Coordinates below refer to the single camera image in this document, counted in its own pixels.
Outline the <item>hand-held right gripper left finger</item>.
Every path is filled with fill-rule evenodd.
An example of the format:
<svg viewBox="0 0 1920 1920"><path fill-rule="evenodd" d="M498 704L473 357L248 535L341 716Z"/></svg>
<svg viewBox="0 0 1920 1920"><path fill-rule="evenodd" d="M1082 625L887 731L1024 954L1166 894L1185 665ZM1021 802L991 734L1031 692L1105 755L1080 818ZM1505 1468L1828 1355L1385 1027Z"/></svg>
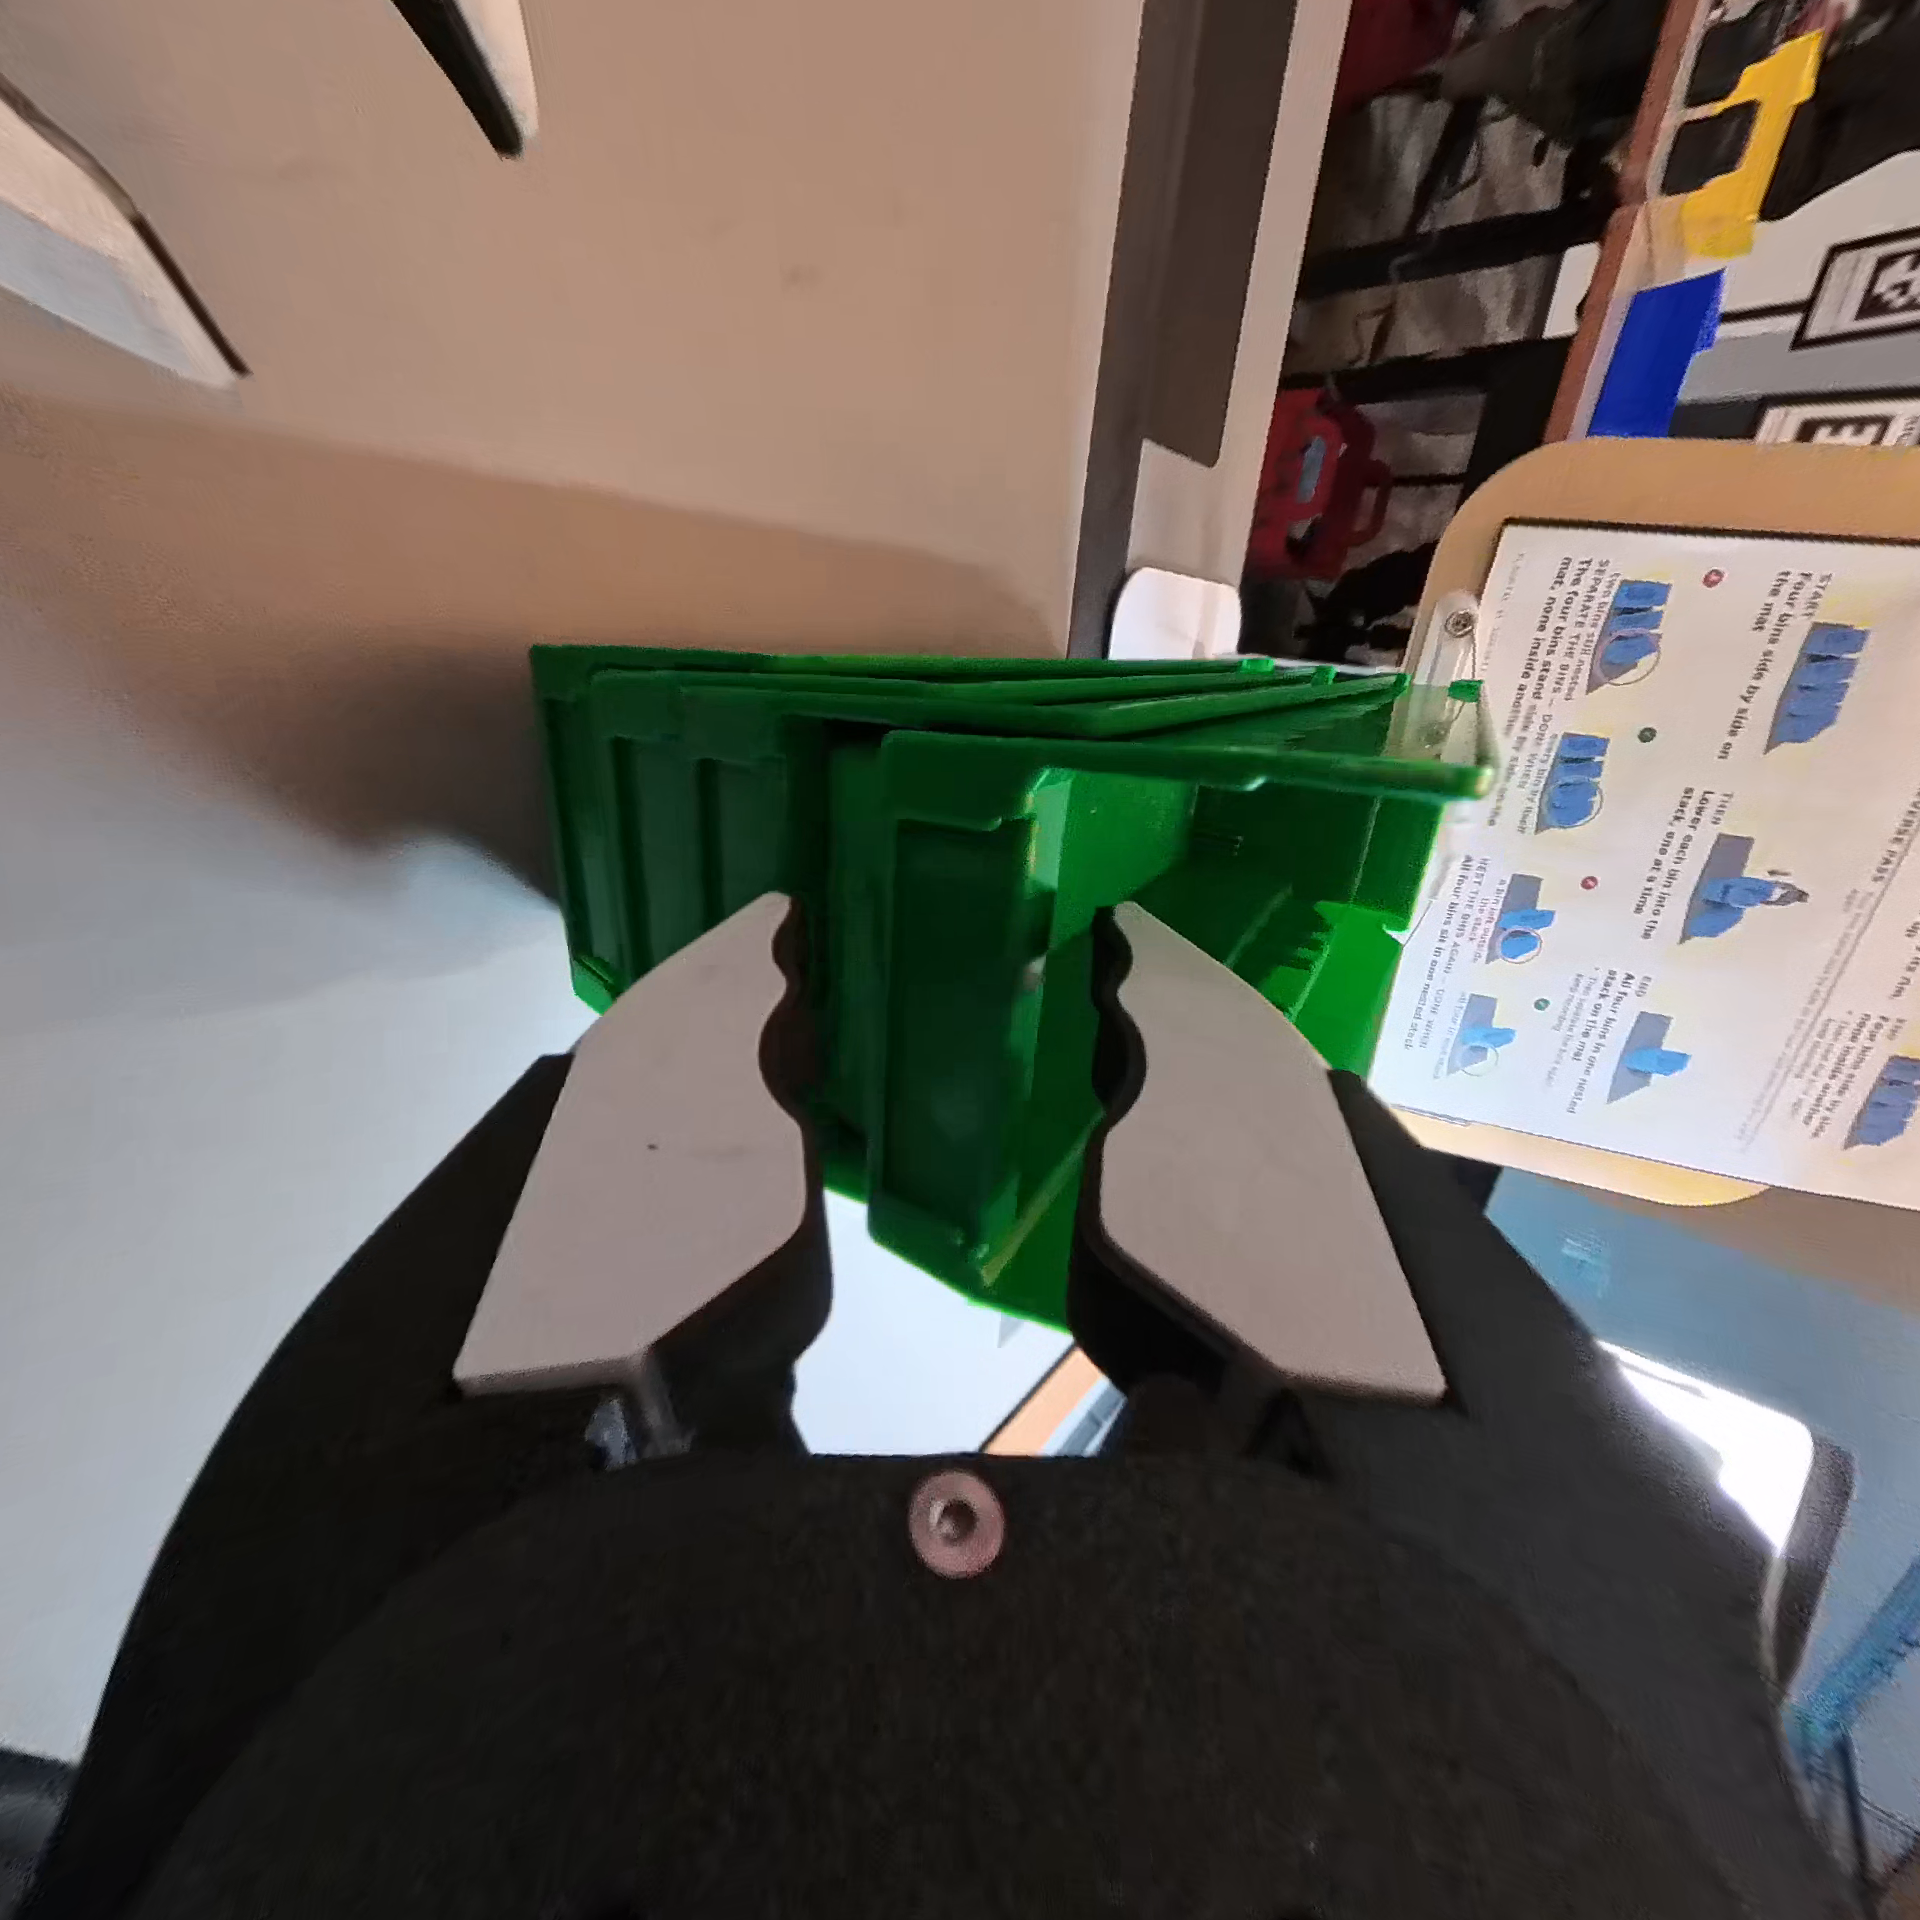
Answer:
<svg viewBox="0 0 1920 1920"><path fill-rule="evenodd" d="M650 1454L802 1450L832 1247L803 919L764 892L577 1039L451 1361L470 1398L616 1398Z"/></svg>

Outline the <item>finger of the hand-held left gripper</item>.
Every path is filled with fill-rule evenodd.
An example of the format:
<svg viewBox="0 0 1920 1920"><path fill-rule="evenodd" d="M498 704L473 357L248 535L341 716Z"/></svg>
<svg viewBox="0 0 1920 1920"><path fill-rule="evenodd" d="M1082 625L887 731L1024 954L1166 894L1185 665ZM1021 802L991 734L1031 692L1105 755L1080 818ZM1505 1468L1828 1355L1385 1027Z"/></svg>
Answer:
<svg viewBox="0 0 1920 1920"><path fill-rule="evenodd" d="M537 131L537 91L519 2L396 2L492 152L521 158Z"/></svg>
<svg viewBox="0 0 1920 1920"><path fill-rule="evenodd" d="M126 188L11 82L1 84L1 287L197 385L248 375Z"/></svg>

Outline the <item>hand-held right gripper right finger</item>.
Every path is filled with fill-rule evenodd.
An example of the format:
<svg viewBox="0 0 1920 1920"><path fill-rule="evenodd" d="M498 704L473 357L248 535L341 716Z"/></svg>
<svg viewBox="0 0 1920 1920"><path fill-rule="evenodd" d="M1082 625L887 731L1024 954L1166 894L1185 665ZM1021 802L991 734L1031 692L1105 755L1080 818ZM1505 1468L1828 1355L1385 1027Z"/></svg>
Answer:
<svg viewBox="0 0 1920 1920"><path fill-rule="evenodd" d="M1100 1458L1323 1461L1312 1408L1423 1417L1449 1379L1335 1071L1140 902L1094 933L1095 1118L1068 1331L1116 1394Z"/></svg>

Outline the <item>wood-edged white desk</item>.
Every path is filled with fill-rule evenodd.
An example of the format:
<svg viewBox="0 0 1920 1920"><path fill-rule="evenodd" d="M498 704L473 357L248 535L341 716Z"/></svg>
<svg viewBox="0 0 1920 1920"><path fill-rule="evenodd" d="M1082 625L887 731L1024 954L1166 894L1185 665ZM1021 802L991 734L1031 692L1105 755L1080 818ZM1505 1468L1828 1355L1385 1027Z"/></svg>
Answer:
<svg viewBox="0 0 1920 1920"><path fill-rule="evenodd" d="M1123 1406L1121 1389L1080 1350L1043 1372L980 1446L997 1458L1086 1458Z"/></svg>

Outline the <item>white page holder bar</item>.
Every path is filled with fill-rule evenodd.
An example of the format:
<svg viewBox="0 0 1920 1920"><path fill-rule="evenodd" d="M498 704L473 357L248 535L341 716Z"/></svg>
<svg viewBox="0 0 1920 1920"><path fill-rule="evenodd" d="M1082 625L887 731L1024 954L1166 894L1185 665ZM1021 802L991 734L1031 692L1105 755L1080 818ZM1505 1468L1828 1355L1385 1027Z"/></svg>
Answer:
<svg viewBox="0 0 1920 1920"><path fill-rule="evenodd" d="M1406 688L1388 734L1396 755L1458 776L1453 804L1482 808L1499 773L1499 729L1482 699L1487 641L1480 600L1465 587L1427 596L1416 614L1402 669Z"/></svg>

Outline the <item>blue storage box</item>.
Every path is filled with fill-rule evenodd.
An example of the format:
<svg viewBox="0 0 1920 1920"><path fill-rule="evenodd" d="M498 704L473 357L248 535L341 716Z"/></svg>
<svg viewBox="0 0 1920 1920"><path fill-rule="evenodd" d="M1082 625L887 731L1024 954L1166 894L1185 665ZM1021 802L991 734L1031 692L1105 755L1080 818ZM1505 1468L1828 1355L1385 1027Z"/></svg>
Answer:
<svg viewBox="0 0 1920 1920"><path fill-rule="evenodd" d="M1715 346L1723 268L1648 285L1618 327L1589 438L1667 438L1691 363Z"/></svg>

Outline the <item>black-white marker sign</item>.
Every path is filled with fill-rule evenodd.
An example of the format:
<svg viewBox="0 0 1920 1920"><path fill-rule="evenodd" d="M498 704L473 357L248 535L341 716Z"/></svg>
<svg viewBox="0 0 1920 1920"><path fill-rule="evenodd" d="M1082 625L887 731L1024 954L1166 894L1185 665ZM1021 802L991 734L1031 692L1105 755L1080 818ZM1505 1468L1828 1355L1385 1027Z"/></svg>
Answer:
<svg viewBox="0 0 1920 1920"><path fill-rule="evenodd" d="M1878 341L1918 330L1918 228L1850 237L1831 245L1792 332L1809 351Z"/></svg>
<svg viewBox="0 0 1920 1920"><path fill-rule="evenodd" d="M1774 397L1750 436L1756 443L1809 443L1865 449L1918 445L1918 395L1831 393Z"/></svg>

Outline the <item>yellow tool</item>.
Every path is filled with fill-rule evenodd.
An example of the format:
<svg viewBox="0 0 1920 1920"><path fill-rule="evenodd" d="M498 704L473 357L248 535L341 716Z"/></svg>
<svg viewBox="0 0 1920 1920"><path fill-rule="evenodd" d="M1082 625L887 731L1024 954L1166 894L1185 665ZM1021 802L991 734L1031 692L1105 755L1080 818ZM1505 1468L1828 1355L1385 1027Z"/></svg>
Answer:
<svg viewBox="0 0 1920 1920"><path fill-rule="evenodd" d="M1659 173L1661 241L1679 257L1750 252L1797 110L1811 99L1824 34L1750 62L1725 97L1677 122Z"/></svg>

